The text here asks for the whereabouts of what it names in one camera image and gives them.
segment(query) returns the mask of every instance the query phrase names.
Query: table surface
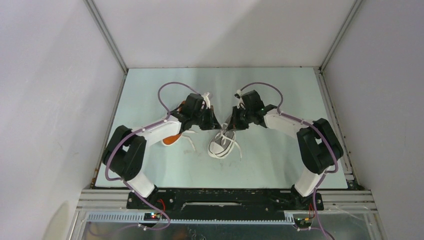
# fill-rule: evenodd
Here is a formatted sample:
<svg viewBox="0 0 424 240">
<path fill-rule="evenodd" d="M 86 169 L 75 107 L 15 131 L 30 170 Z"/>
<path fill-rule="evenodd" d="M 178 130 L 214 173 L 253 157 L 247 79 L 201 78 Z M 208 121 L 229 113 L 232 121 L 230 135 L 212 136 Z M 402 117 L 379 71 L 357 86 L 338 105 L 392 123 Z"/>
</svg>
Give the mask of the table surface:
<svg viewBox="0 0 424 240">
<path fill-rule="evenodd" d="M 159 87 L 168 82 L 182 82 L 199 93 L 213 94 L 211 104 L 220 123 L 236 105 L 237 89 L 252 82 L 265 82 L 279 88 L 284 96 L 281 110 L 291 115 L 317 120 L 328 119 L 313 68 L 133 68 L 125 80 L 112 125 L 138 129 L 165 116 L 157 98 Z M 254 85 L 244 92 L 256 90 L 265 105 L 277 105 L 278 93 L 270 87 Z M 163 102 L 176 108 L 190 91 L 181 85 L 168 85 L 161 93 Z M 290 188 L 303 169 L 298 142 L 282 132 L 251 124 L 248 130 L 237 131 L 242 159 L 235 147 L 225 159 L 208 155 L 207 147 L 216 130 L 186 134 L 194 142 L 181 138 L 172 146 L 154 144 L 146 150 L 142 171 L 158 187 L 170 188 Z M 339 172 L 329 174 L 321 189 L 346 189 L 347 183 L 339 161 Z M 105 165 L 101 164 L 96 187 L 124 187 L 120 181 L 107 181 Z"/>
</svg>

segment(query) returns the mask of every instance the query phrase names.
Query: black metal base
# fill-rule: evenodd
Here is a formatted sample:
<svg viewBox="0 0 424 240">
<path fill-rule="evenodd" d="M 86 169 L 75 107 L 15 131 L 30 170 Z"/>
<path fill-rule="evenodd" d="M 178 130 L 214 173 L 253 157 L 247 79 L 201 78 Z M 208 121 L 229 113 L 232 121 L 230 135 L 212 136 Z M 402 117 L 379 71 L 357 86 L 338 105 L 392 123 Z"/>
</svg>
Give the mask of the black metal base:
<svg viewBox="0 0 424 240">
<path fill-rule="evenodd" d="M 159 188 L 147 199 L 174 220 L 283 220 L 285 211 L 308 211 L 311 197 L 299 200 L 287 189 L 192 189 Z M 316 206 L 323 210 L 319 193 Z M 133 192 L 128 195 L 127 209 L 150 209 Z"/>
</svg>

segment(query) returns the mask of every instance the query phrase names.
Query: sneaker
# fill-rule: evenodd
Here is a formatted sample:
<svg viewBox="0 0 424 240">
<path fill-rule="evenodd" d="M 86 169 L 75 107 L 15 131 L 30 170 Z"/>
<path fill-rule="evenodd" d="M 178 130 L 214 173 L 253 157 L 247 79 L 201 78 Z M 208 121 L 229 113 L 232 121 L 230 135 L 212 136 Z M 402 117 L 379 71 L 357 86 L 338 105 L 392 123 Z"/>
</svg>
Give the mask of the sneaker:
<svg viewBox="0 0 424 240">
<path fill-rule="evenodd" d="M 222 129 L 210 140 L 207 153 L 212 158 L 224 159 L 236 146 L 240 152 L 240 159 L 242 159 L 242 149 L 236 142 L 236 131 L 227 130 L 227 127 L 228 123 L 222 124 Z"/>
</svg>

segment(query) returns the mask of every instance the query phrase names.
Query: metal frame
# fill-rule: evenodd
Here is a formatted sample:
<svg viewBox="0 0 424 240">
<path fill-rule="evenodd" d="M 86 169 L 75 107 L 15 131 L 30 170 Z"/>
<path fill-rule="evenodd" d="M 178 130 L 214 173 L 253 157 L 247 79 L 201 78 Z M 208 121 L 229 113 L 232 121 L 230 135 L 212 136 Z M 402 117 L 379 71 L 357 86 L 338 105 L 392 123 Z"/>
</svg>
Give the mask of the metal frame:
<svg viewBox="0 0 424 240">
<path fill-rule="evenodd" d="M 282 190 L 282 193 L 288 193 L 288 190 Z M 84 189 L 81 192 L 79 202 L 76 207 L 72 224 L 69 228 L 68 240 L 80 240 L 84 235 L 86 223 L 93 215 L 104 216 L 108 213 L 115 216 L 115 219 L 99 219 L 97 222 L 119 222 L 134 223 L 141 219 L 140 213 L 150 212 L 149 209 L 136 210 L 126 209 L 128 194 L 130 190 L 112 190 L 112 189 Z M 324 210 L 320 214 L 363 214 L 371 239 L 386 239 L 382 231 L 382 225 L 378 216 L 377 206 L 373 195 L 369 190 L 322 190 Z M 293 215 L 307 214 L 308 211 L 287 211 L 286 220 L 280 222 L 261 222 L 262 224 L 293 224 Z M 213 224 L 214 222 L 202 222 L 193 220 L 174 221 L 177 224 Z M 226 222 L 217 221 L 220 224 L 258 224 L 259 222 Z"/>
<path fill-rule="evenodd" d="M 120 83 L 120 86 L 119 86 L 119 92 L 118 92 L 118 95 L 116 97 L 115 104 L 113 106 L 112 115 L 110 116 L 110 119 L 109 119 L 109 124 L 107 126 L 107 130 L 106 130 L 106 134 L 104 136 L 103 144 L 101 145 L 101 150 L 100 150 L 100 153 L 98 154 L 99 156 L 98 156 L 96 168 L 94 169 L 93 177 L 91 179 L 90 188 L 94 187 L 94 185 L 96 184 L 97 175 L 99 174 L 100 164 L 101 164 L 101 161 L 102 161 L 102 154 L 103 154 L 104 149 L 106 148 L 106 145 L 108 144 L 109 135 L 111 134 L 112 125 L 114 123 L 115 115 L 117 114 L 118 105 L 119 105 L 119 102 L 121 100 L 121 95 L 122 95 L 122 92 L 124 90 L 124 85 L 125 85 L 126 80 L 127 80 L 127 74 L 124 74 L 123 77 L 122 77 L 122 81 Z"/>
<path fill-rule="evenodd" d="M 122 94 L 124 82 L 128 73 L 128 67 L 124 62 L 121 54 L 119 53 L 118 47 L 116 46 L 108 28 L 99 13 L 94 0 L 84 0 L 89 9 L 90 13 L 93 16 L 94 21 L 96 22 L 101 34 L 103 35 L 107 45 L 109 46 L 112 54 L 116 58 L 120 67 L 124 72 L 124 78 L 119 89 L 119 94 L 113 108 L 113 114 L 109 121 L 109 127 L 106 131 L 105 140 L 103 146 L 106 146 L 109 133 L 111 131 L 112 123 L 115 118 L 116 110 L 118 103 Z M 355 0 L 352 5 L 346 19 L 344 20 L 336 38 L 331 44 L 330 49 L 328 50 L 325 58 L 322 61 L 321 66 L 314 67 L 314 72 L 316 75 L 317 83 L 321 91 L 322 99 L 324 101 L 325 109 L 327 115 L 329 116 L 329 121 L 335 129 L 335 133 L 338 139 L 341 141 L 345 156 L 342 158 L 343 171 L 346 176 L 346 180 L 350 183 L 350 186 L 353 187 L 353 184 L 358 182 L 358 179 L 355 176 L 355 167 L 352 164 L 350 158 L 350 152 L 346 146 L 345 137 L 343 135 L 342 128 L 340 126 L 336 108 L 332 102 L 328 86 L 326 84 L 325 78 L 323 76 L 323 71 L 327 67 L 330 59 L 332 58 L 335 50 L 337 49 L 341 39 L 347 32 L 349 26 L 351 25 L 355 15 L 358 13 L 364 0 Z M 93 181 L 96 179 L 98 174 L 98 168 L 96 169 Z M 126 209 L 129 190 L 119 190 L 119 189 L 84 189 L 81 192 L 79 202 L 76 207 L 75 214 L 73 216 L 71 226 L 67 235 L 68 240 L 80 240 L 84 235 L 84 229 L 86 228 L 87 219 L 90 219 L 89 216 L 93 214 L 101 213 L 115 213 L 116 216 L 130 216 L 138 215 L 139 213 L 149 212 L 150 210 L 134 210 Z M 289 192 L 288 190 L 282 190 L 282 193 Z M 364 219 L 368 228 L 369 235 L 372 240 L 387 239 L 383 226 L 378 215 L 377 206 L 374 202 L 371 191 L 369 190 L 320 190 L 319 193 L 322 195 L 322 201 L 324 205 L 324 210 L 320 211 L 322 214 L 363 214 Z M 306 214 L 306 211 L 288 211 L 286 214 L 296 215 L 296 214 Z"/>
<path fill-rule="evenodd" d="M 344 19 L 343 24 L 341 25 L 340 30 L 338 31 L 334 41 L 332 42 L 330 49 L 328 50 L 327 54 L 324 57 L 324 60 L 322 60 L 320 69 L 324 71 L 327 67 L 327 65 L 330 62 L 330 59 L 332 58 L 334 52 L 336 51 L 337 47 L 339 46 L 340 41 L 342 40 L 343 36 L 346 34 L 348 28 L 350 27 L 353 19 L 355 18 L 356 14 L 358 13 L 360 7 L 362 6 L 362 3 L 365 0 L 355 0 L 352 7 L 349 10 L 349 13 L 347 14 L 346 18 Z"/>
<path fill-rule="evenodd" d="M 323 73 L 321 71 L 320 67 L 314 67 L 313 68 L 316 76 L 316 80 L 318 82 L 319 90 L 321 91 L 322 100 L 324 101 L 325 111 L 327 112 L 327 116 L 329 117 L 328 121 L 332 125 L 334 129 L 334 133 L 336 134 L 338 140 L 340 141 L 344 155 L 341 157 L 342 159 L 342 167 L 344 171 L 344 176 L 349 184 L 350 187 L 354 187 L 353 181 L 356 180 L 356 182 L 359 184 L 359 180 L 355 176 L 355 168 L 352 165 L 351 157 L 350 157 L 350 151 L 348 150 L 348 147 L 346 145 L 346 137 L 343 134 L 342 128 L 339 123 L 339 119 L 337 117 L 336 108 L 333 104 L 333 101 L 330 97 L 329 88 L 327 86 L 326 80 L 324 79 Z"/>
<path fill-rule="evenodd" d="M 119 66 L 121 67 L 123 73 L 126 75 L 128 73 L 128 67 L 125 64 L 125 61 L 122 58 L 122 55 L 119 52 L 118 47 L 114 39 L 112 38 L 112 35 L 109 32 L 108 27 L 106 26 L 105 21 L 102 18 L 102 15 L 99 12 L 99 9 L 94 3 L 94 0 L 84 0 L 84 2 L 85 2 L 85 5 L 87 6 L 87 9 L 90 11 L 91 16 L 93 17 L 95 24 L 100 30 L 101 35 L 103 35 L 104 40 L 106 41 L 106 44 L 109 46 L 110 51 L 112 52 Z"/>
</svg>

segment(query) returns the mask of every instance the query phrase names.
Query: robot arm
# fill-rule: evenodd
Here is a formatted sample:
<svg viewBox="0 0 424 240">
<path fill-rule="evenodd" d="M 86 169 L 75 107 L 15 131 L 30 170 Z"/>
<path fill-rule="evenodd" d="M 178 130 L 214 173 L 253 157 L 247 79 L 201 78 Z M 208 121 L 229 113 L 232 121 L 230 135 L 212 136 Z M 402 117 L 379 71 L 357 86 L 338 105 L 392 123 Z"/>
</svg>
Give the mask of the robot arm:
<svg viewBox="0 0 424 240">
<path fill-rule="evenodd" d="M 300 178 L 291 191 L 295 195 L 300 195 L 301 198 L 310 196 L 322 174 L 334 165 L 334 161 L 325 144 L 317 142 L 320 139 L 319 135 L 305 122 L 310 123 L 322 133 L 331 146 L 334 155 L 339 159 L 343 156 L 343 149 L 330 123 L 323 118 L 317 121 L 303 120 L 303 122 L 298 122 L 281 115 L 276 106 L 265 106 L 255 90 L 242 96 L 236 94 L 236 97 L 240 98 L 240 104 L 233 107 L 228 128 L 245 130 L 249 128 L 250 123 L 255 123 L 264 128 L 281 131 L 297 139 L 304 167 Z"/>
<path fill-rule="evenodd" d="M 170 136 L 180 134 L 193 125 L 198 125 L 201 130 L 221 128 L 207 94 L 203 96 L 191 93 L 185 102 L 171 111 L 168 119 L 161 119 L 149 129 L 143 129 L 131 136 L 116 152 L 110 162 L 110 169 L 142 197 L 148 197 L 157 188 L 141 171 L 146 148 Z M 131 133 L 132 129 L 124 125 L 115 130 L 103 152 L 102 161 L 105 165 L 119 142 Z"/>
</svg>

